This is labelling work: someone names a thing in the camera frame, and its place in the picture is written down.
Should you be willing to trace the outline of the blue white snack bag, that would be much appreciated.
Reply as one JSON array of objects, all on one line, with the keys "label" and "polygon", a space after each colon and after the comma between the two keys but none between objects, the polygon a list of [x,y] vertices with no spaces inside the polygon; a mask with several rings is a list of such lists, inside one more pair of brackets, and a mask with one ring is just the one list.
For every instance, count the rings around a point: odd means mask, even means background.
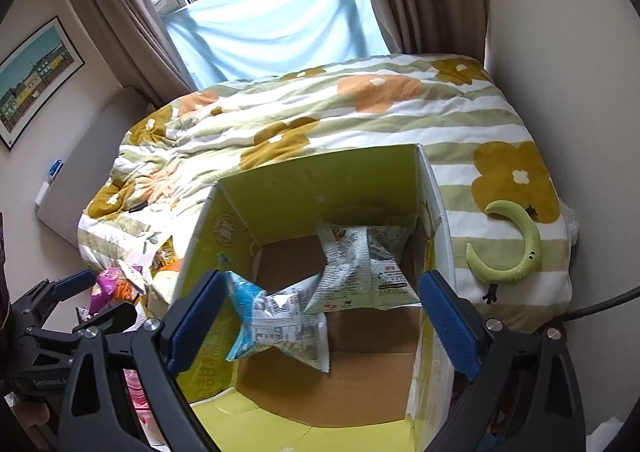
[{"label": "blue white snack bag", "polygon": [[306,311],[319,282],[320,276],[315,274],[268,294],[239,274],[228,272],[228,294],[241,325],[226,360],[232,362],[277,348],[322,373],[329,372],[326,316]]}]

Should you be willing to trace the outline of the yellow green cardboard box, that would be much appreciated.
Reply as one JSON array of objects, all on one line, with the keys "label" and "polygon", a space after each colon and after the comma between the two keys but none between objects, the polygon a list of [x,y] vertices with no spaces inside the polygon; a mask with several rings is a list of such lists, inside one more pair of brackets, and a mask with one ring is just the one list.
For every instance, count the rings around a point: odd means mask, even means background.
[{"label": "yellow green cardboard box", "polygon": [[179,385],[224,451],[423,451],[454,369],[422,311],[452,248],[419,145],[351,149],[229,175],[179,274],[222,274],[218,319]]}]

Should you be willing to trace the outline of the framed houses picture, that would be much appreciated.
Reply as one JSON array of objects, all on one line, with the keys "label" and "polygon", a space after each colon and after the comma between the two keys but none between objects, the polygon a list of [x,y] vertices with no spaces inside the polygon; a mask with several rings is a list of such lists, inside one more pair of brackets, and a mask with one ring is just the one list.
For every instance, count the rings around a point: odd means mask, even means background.
[{"label": "framed houses picture", "polygon": [[85,65],[58,16],[1,63],[1,143],[10,151],[58,89]]}]

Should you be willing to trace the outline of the green banana plush toy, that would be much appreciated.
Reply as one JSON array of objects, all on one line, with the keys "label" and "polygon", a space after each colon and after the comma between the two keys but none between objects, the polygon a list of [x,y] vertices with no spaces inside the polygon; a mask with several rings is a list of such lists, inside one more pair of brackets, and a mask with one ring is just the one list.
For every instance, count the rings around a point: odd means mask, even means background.
[{"label": "green banana plush toy", "polygon": [[514,201],[498,199],[485,208],[488,215],[503,217],[514,226],[520,241],[511,241],[510,253],[498,257],[499,249],[478,253],[471,243],[465,247],[465,258],[469,269],[480,282],[487,285],[515,285],[536,272],[541,264],[542,240],[536,222],[525,208]]}]

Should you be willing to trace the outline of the left brown curtain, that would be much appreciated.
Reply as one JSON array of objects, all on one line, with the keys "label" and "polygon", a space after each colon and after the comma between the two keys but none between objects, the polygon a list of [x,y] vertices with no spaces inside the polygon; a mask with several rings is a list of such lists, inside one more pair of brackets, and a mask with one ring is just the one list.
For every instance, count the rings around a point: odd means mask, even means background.
[{"label": "left brown curtain", "polygon": [[156,106],[195,90],[151,0],[69,0],[122,86]]}]

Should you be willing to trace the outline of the pink snack bag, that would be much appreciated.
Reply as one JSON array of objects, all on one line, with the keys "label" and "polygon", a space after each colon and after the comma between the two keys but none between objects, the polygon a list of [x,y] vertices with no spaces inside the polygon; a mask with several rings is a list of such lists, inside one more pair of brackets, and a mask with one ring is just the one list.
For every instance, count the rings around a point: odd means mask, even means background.
[{"label": "pink snack bag", "polygon": [[92,287],[89,305],[91,316],[121,301],[135,305],[144,300],[144,276],[140,265],[120,265],[101,271]]}]

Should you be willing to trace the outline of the light blue window cloth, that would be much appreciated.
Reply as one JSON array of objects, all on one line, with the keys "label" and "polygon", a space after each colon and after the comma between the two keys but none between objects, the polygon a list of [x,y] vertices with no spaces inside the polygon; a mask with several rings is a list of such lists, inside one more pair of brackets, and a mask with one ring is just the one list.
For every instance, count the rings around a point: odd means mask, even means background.
[{"label": "light blue window cloth", "polygon": [[388,52],[370,0],[199,0],[163,22],[200,89]]}]

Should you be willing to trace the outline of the floral striped duvet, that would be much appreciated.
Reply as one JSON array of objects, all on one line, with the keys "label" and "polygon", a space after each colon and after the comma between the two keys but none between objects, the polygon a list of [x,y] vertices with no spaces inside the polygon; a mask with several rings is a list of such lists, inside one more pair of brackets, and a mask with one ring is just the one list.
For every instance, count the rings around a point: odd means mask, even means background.
[{"label": "floral striped duvet", "polygon": [[[104,185],[82,213],[81,258],[93,269],[148,262],[171,241],[184,253],[210,188],[230,173],[339,149],[419,144],[434,170],[461,296],[519,331],[563,313],[573,296],[570,235],[537,146],[477,60],[387,55],[217,84],[178,97],[130,127]],[[520,235],[488,217],[495,199],[536,221],[541,264],[495,302],[465,247],[510,253]]]}]

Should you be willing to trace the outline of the white green snack bag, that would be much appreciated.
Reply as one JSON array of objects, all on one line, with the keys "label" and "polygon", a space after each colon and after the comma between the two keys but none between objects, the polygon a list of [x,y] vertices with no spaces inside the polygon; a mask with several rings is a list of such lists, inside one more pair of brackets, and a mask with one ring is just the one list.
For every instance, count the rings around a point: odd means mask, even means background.
[{"label": "white green snack bag", "polygon": [[306,307],[308,313],[386,311],[419,302],[399,267],[408,229],[321,222],[317,234],[326,266]]}]

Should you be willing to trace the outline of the grey padded headboard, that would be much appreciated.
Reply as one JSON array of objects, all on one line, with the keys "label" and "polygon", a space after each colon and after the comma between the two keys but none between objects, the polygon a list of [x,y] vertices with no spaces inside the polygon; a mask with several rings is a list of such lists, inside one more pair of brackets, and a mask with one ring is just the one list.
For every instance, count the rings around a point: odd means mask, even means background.
[{"label": "grey padded headboard", "polygon": [[53,179],[37,210],[37,219],[78,248],[82,212],[104,185],[122,138],[146,115],[148,101],[127,86],[101,110]]}]

